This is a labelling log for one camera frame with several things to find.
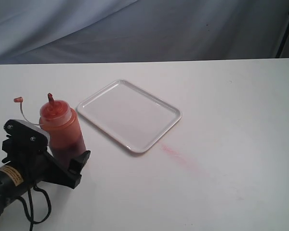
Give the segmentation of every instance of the red sauce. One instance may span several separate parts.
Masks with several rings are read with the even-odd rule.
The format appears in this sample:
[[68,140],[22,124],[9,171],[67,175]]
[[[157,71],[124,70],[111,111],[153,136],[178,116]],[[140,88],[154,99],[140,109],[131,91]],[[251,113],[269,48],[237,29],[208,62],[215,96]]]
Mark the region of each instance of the red sauce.
[[68,168],[69,162],[72,158],[83,154],[86,151],[85,142],[82,135],[77,141],[65,148],[52,148],[50,150],[56,160],[58,160],[64,167]]

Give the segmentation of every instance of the white plastic tray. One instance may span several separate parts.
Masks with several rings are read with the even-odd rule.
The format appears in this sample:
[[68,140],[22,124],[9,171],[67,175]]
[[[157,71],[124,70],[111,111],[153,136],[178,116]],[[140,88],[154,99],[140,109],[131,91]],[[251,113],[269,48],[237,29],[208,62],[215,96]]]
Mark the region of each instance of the white plastic tray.
[[134,153],[151,148],[182,113],[125,80],[117,80],[77,107],[78,112]]

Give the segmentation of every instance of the ketchup bottle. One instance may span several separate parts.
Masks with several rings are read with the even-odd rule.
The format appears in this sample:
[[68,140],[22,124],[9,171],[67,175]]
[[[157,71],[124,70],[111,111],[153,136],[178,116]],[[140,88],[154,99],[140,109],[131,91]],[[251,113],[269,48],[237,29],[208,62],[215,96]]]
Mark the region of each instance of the ketchup bottle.
[[77,113],[62,100],[48,93],[48,103],[40,109],[40,127],[50,134],[50,150],[55,159],[68,168],[72,158],[86,151]]

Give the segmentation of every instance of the white tabletop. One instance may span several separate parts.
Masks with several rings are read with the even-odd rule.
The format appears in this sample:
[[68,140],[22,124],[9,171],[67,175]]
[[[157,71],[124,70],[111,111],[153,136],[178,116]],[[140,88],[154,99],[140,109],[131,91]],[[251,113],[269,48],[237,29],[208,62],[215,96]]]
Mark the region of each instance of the white tabletop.
[[[178,107],[183,117],[147,153],[130,156],[80,118],[92,155],[74,190],[41,183],[50,218],[35,231],[289,231],[289,59],[0,66],[3,124],[37,122],[51,92],[72,107],[116,79]],[[46,211],[34,193],[35,218]],[[16,201],[0,231],[26,231]]]

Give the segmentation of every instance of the yellow label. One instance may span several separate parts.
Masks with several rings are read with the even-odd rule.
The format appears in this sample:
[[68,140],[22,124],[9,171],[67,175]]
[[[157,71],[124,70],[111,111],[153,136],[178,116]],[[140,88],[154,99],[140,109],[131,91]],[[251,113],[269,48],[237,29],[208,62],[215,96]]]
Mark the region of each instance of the yellow label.
[[6,175],[8,175],[12,181],[14,182],[15,186],[20,185],[22,182],[24,182],[23,177],[20,175],[20,173],[13,167],[9,165],[4,165],[0,168],[1,172],[4,172]]

